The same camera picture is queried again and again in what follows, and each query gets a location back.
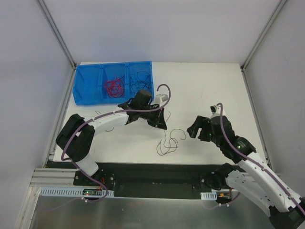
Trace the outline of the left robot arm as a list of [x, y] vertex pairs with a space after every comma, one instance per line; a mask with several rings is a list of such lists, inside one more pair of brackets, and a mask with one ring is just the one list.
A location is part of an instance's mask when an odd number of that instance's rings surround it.
[[113, 112], [100, 114], [85, 121], [79, 114], [70, 116], [56, 138], [56, 144], [68, 160], [74, 162], [82, 170], [84, 180], [91, 186], [100, 182], [99, 167], [89, 151], [95, 136], [110, 128], [128, 125], [139, 118], [147, 121], [148, 125], [166, 130], [163, 106], [169, 101], [169, 96], [156, 92], [152, 99], [149, 91], [141, 89], [135, 97], [119, 104]]

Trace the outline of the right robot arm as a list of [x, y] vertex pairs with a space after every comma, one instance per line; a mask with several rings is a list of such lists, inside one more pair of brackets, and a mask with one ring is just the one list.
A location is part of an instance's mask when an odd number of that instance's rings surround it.
[[244, 176], [228, 163], [211, 178], [215, 189], [227, 186], [237, 190], [256, 204], [276, 229], [296, 229], [305, 221], [305, 199], [289, 188], [267, 166], [255, 147], [244, 137], [237, 136], [226, 116], [197, 116], [187, 128], [191, 138], [213, 142], [248, 175]]

